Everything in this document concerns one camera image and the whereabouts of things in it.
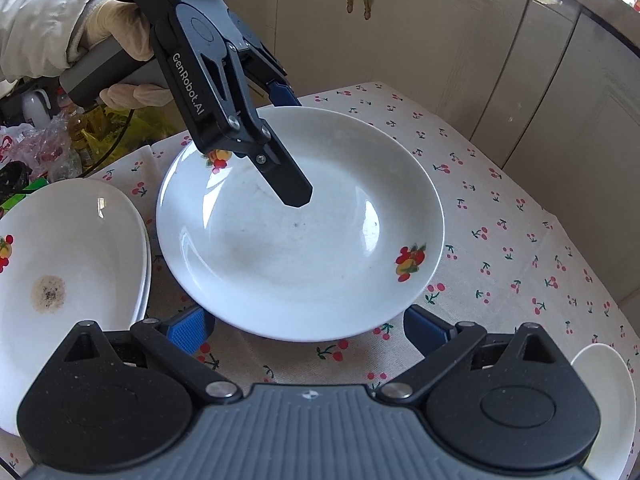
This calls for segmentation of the white sleeve forearm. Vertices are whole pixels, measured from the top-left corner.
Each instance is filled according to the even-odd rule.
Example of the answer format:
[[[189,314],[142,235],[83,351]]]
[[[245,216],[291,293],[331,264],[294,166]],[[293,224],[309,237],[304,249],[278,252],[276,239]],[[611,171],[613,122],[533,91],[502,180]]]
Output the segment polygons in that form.
[[[94,0],[1,0],[1,78],[56,77],[80,57]]]

